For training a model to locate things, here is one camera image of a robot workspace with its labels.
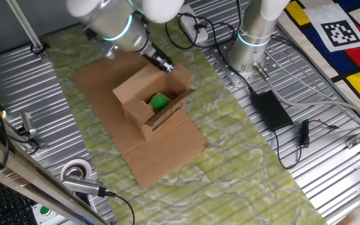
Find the metal grating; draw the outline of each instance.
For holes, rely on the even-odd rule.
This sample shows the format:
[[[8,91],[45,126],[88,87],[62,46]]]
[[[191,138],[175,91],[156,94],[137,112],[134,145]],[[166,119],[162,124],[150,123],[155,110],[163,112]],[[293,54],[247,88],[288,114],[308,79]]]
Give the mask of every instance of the metal grating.
[[[186,3],[198,16],[206,17],[214,23],[221,21],[230,23],[235,28],[238,26],[234,1],[197,0]],[[241,0],[242,11],[247,5],[248,1]],[[205,44],[214,44],[212,29],[207,28],[207,32],[209,40]],[[216,34],[218,41],[231,35],[228,28],[223,26],[216,27]],[[237,88],[231,82],[227,74],[218,67],[210,49],[202,51],[267,142],[275,149],[274,136],[267,130],[251,105],[248,91]],[[342,101],[338,90],[313,70],[295,50],[271,41],[267,51],[295,77],[315,87],[317,91],[321,89],[331,99]],[[303,102],[320,101],[325,98],[282,69],[278,68],[271,73],[271,79],[280,94],[289,100]],[[257,92],[269,89],[264,81],[251,81],[251,84]],[[72,159],[82,158],[91,164],[51,63],[41,61],[28,51],[28,47],[0,56],[0,103],[7,109],[8,120],[15,126],[20,125],[21,110],[32,113],[39,128],[35,138],[49,145],[48,150],[40,150],[34,158],[57,178],[63,165]],[[284,105],[284,108],[294,121],[293,126],[277,132],[280,154],[285,165],[292,164],[296,160],[296,143],[303,119],[321,118],[329,124],[341,127],[340,130],[333,131],[320,124],[311,124],[311,145],[303,150],[299,165],[289,171],[316,209],[326,217],[360,193],[360,149],[350,150],[344,144],[351,136],[360,133],[360,129],[357,128],[360,124],[336,106]],[[97,178],[94,168],[92,178]],[[104,218],[113,218],[111,208],[105,199],[96,197],[94,200],[97,211]],[[338,212],[327,222],[329,224],[337,222],[359,205],[360,200]]]
[[[0,104],[7,120],[21,126],[20,111],[32,114],[40,149],[33,158],[60,180],[63,166],[72,159],[84,159],[92,166],[92,179],[98,175],[91,162],[79,129],[74,121],[51,62],[30,52],[29,46],[0,55]],[[108,201],[94,197],[97,212],[106,220],[114,220]]]
[[[238,27],[239,19],[235,1],[186,2],[193,8],[197,16],[208,18],[213,23],[226,22],[230,23],[234,28]],[[248,3],[249,1],[241,0],[242,11],[244,11]],[[223,26],[215,27],[215,30],[218,41],[231,36],[229,29]],[[209,39],[205,44],[214,44],[212,29],[208,27],[207,32]],[[294,77],[333,100],[343,101],[336,87],[328,79],[313,70],[294,49],[272,40],[266,50]],[[266,141],[273,149],[276,149],[274,134],[267,129],[260,115],[251,104],[248,96],[249,91],[246,88],[239,89],[232,83],[227,77],[229,74],[226,74],[219,67],[210,49],[202,49],[202,51]],[[278,65],[276,67],[277,69],[270,74],[271,81],[286,99],[294,102],[311,102],[327,98],[316,91],[312,91]],[[249,82],[258,93],[269,90],[268,85],[262,79]],[[296,160],[299,129],[302,120],[320,118],[328,124],[341,127],[335,131],[327,129],[319,123],[312,123],[309,135],[311,144],[309,148],[302,150],[300,163],[289,170],[313,206],[327,219],[329,224],[334,224],[360,205],[360,200],[358,200],[352,205],[344,206],[346,202],[360,194],[360,149],[348,149],[345,145],[348,139],[360,133],[358,128],[360,123],[351,119],[351,116],[356,117],[352,111],[349,110],[345,113],[344,109],[337,106],[294,107],[283,104],[283,107],[294,121],[293,126],[285,127],[277,132],[279,136],[279,152],[285,165],[290,165]]]

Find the black cable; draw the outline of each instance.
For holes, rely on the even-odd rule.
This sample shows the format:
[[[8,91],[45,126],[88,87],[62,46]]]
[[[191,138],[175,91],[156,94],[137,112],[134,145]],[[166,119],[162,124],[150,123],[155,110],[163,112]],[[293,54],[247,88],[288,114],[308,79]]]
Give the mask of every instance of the black cable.
[[[31,138],[29,139],[28,141],[23,141],[23,140],[19,140],[19,139],[16,139],[12,136],[9,136],[8,137],[10,139],[12,139],[13,141],[17,141],[19,143],[23,143],[23,144],[29,144],[29,143],[33,143],[35,145],[34,147],[34,151],[30,152],[29,155],[31,156],[32,154],[36,153],[38,151],[38,149],[40,148],[40,145],[38,144],[38,142],[34,139],[34,138]]]
[[[284,168],[284,169],[292,169],[294,168],[298,163],[299,163],[299,160],[301,160],[301,156],[302,156],[302,146],[304,146],[305,148],[308,148],[309,147],[309,143],[310,143],[310,139],[309,139],[309,123],[311,122],[317,122],[317,123],[321,123],[325,126],[327,126],[328,128],[331,128],[331,129],[339,129],[338,126],[336,125],[328,125],[326,124],[325,122],[321,121],[320,119],[317,119],[317,120],[312,120],[312,121],[309,121],[308,119],[305,119],[302,121],[302,127],[301,127],[301,136],[299,138],[299,157],[297,159],[297,161],[290,165],[290,166],[285,166],[282,162],[281,162],[281,159],[280,159],[280,154],[279,154],[279,139],[278,139],[278,136],[276,134],[276,132],[273,131],[273,134],[274,134],[274,137],[276,138],[276,141],[277,141],[277,158],[279,159],[279,162],[280,162],[280,165]]]
[[[196,22],[196,19],[202,19],[202,20],[207,21],[207,22],[211,25],[211,27],[212,27],[212,34],[213,34],[213,39],[214,39],[215,44],[210,45],[210,46],[199,46],[199,45],[197,45],[197,44],[196,44],[196,39],[197,39],[197,36],[198,36],[198,32],[196,33],[195,40],[192,41],[192,40],[190,39],[190,37],[187,35],[187,33],[185,32],[185,30],[180,26],[180,18],[179,18],[179,22],[178,22],[178,23],[179,23],[179,27],[180,27],[181,31],[183,32],[183,34],[185,35],[185,37],[186,37],[186,38],[188,39],[188,41],[191,43],[191,46],[189,46],[189,47],[181,47],[181,46],[178,46],[178,45],[171,39],[171,37],[170,37],[170,35],[169,35],[169,31],[168,31],[168,24],[166,23],[166,24],[165,24],[165,30],[166,30],[166,34],[167,34],[167,37],[169,38],[170,42],[171,42],[174,46],[176,46],[177,48],[182,49],[182,50],[190,49],[190,48],[192,48],[193,46],[195,46],[195,47],[197,47],[197,48],[216,48],[216,49],[219,51],[219,54],[220,54],[220,56],[222,57],[222,60],[223,60],[223,62],[226,64],[226,66],[227,66],[233,73],[237,74],[237,75],[244,81],[244,83],[245,83],[246,86],[248,87],[249,92],[250,92],[251,94],[252,94],[252,93],[255,93],[254,89],[251,87],[251,85],[249,85],[247,79],[246,79],[244,76],[242,76],[238,71],[236,71],[232,66],[230,66],[230,64],[226,61],[226,59],[224,58],[223,53],[222,53],[222,51],[220,50],[220,47],[219,47],[220,45],[222,45],[222,44],[224,44],[224,43],[227,43],[227,42],[233,40],[233,38],[236,36],[236,31],[235,31],[235,29],[234,29],[230,24],[225,23],[225,22],[212,23],[212,21],[210,21],[209,19],[207,19],[207,18],[205,18],[205,17],[194,16],[194,15],[189,14],[189,13],[179,13],[179,15],[180,15],[180,18],[181,18],[181,16],[188,16],[188,17],[194,18],[195,22]],[[231,28],[231,30],[232,30],[232,36],[231,36],[230,39],[218,43],[218,40],[216,39],[216,32],[215,32],[215,25],[217,25],[217,24],[222,24],[222,25],[225,25],[225,26]]]
[[[277,141],[277,158],[279,159],[279,162],[280,162],[280,165],[284,168],[284,169],[292,169],[294,168],[298,163],[299,163],[299,160],[301,159],[301,156],[303,155],[303,150],[301,149],[301,145],[299,146],[299,157],[297,159],[297,161],[290,165],[290,166],[285,166],[282,162],[281,162],[281,159],[280,159],[280,154],[279,154],[279,138],[278,138],[278,135],[276,134],[276,132],[273,131],[273,134],[274,134],[274,137],[276,138],[276,141]]]
[[[238,28],[237,31],[240,31],[241,29],[241,5],[240,5],[240,0],[236,0],[236,4],[237,4],[237,12],[238,12]]]
[[[121,199],[122,201],[124,201],[129,206],[129,208],[131,210],[131,214],[132,214],[132,225],[134,225],[134,223],[136,222],[136,216],[134,215],[134,210],[133,210],[133,207],[131,207],[130,202],[128,202],[123,197],[118,196],[116,193],[113,193],[111,191],[106,191],[105,195]]]

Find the metal rod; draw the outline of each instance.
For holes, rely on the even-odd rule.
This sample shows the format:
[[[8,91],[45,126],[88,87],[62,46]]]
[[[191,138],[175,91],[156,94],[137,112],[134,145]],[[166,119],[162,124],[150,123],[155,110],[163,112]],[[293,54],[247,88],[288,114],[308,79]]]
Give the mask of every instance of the metal rod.
[[[0,163],[4,160],[4,148],[0,143]],[[15,153],[9,152],[6,169],[0,171],[0,183],[51,208],[75,223],[109,224],[18,147]]]
[[[36,49],[43,48],[43,45],[41,44],[41,41],[38,39],[37,34],[34,32],[32,27],[30,26],[30,23],[27,20],[27,18],[25,17],[25,15],[24,15],[22,9],[20,8],[18,2],[16,2],[16,0],[6,0],[6,2],[11,7],[13,13],[17,17],[17,20],[20,22],[20,24],[22,25],[24,31],[29,36],[30,41],[32,42],[34,47],[36,47]]]

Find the green ball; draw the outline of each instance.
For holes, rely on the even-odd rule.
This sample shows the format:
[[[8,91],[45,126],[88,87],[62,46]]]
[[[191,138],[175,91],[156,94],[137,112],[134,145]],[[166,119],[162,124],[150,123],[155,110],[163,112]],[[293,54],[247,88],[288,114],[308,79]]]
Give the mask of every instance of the green ball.
[[[151,104],[153,108],[161,110],[168,105],[168,97],[166,97],[164,94],[156,94],[154,97],[152,97]]]

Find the colorful mat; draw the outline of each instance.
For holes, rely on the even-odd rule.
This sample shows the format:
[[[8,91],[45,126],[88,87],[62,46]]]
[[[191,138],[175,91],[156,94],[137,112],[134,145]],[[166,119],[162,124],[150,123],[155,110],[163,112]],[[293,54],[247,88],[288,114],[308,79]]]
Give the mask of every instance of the colorful mat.
[[[321,18],[323,15],[316,14],[316,17],[312,17],[310,14],[310,18],[314,18],[314,21],[311,21],[306,14],[311,13],[313,8],[319,6],[326,8],[329,4],[338,4],[347,15],[344,20],[332,21],[329,24],[322,22],[321,24],[328,38],[332,40],[334,47],[329,47],[326,43],[329,41],[319,35],[321,30],[317,29],[317,21],[323,21]],[[330,15],[332,18],[344,16],[343,12],[332,11],[332,13],[333,15]],[[346,21],[349,20],[352,20],[360,33],[360,0],[293,0],[279,18],[281,25],[309,57],[331,78],[352,103],[360,107],[360,47],[334,50],[342,45],[357,41],[356,38],[359,33],[354,32],[353,25],[352,28],[348,26]],[[345,32],[335,32],[335,29],[340,25],[343,26],[343,24],[347,28],[343,27],[340,31]]]

